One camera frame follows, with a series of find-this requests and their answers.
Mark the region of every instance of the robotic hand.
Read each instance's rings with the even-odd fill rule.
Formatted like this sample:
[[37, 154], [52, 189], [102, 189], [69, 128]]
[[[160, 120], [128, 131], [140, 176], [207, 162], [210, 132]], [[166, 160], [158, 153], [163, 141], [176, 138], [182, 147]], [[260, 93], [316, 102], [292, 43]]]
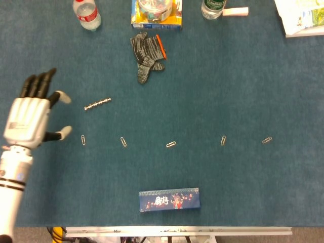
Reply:
[[55, 91], [46, 98], [55, 72], [53, 68], [39, 76], [30, 76], [9, 113], [4, 138], [10, 149], [3, 152], [0, 162], [0, 243], [13, 242], [13, 229], [33, 162], [31, 150], [42, 142], [63, 140], [72, 131], [72, 127], [67, 126], [59, 132], [46, 132], [49, 114], [55, 103], [58, 100], [71, 103], [62, 91]]

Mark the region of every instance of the gray carpet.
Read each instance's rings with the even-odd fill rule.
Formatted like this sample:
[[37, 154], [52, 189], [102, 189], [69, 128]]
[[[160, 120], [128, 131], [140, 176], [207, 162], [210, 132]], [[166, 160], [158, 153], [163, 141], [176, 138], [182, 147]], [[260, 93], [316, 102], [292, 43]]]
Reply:
[[[324, 227], [293, 228], [289, 236], [226, 236], [217, 237], [217, 243], [323, 243]], [[15, 243], [50, 243], [46, 228], [18, 227], [15, 229]]]

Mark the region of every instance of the plastic bottle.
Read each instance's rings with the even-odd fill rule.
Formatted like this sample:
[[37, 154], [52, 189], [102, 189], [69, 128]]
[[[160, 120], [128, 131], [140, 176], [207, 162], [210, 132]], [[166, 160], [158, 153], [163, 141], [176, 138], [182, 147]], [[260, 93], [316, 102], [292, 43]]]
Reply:
[[227, 0], [202, 0], [201, 13], [206, 19], [217, 19], [223, 12]]
[[74, 0], [73, 10], [84, 29], [96, 31], [101, 24], [101, 16], [94, 0]]

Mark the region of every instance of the blue table surface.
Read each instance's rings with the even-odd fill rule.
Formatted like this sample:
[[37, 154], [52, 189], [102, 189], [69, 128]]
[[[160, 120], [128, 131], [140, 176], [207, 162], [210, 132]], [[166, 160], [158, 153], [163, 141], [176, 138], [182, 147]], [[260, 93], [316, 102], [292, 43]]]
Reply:
[[[285, 38], [273, 0], [229, 0], [249, 16], [216, 21], [184, 0], [182, 31], [149, 31], [168, 59], [141, 86], [131, 1], [96, 2], [90, 32], [70, 0], [0, 1], [0, 127], [33, 73], [56, 67], [50, 93], [72, 98], [48, 127], [71, 135], [33, 152], [18, 226], [324, 226], [324, 37]], [[139, 212], [139, 191], [187, 187], [200, 209]]]

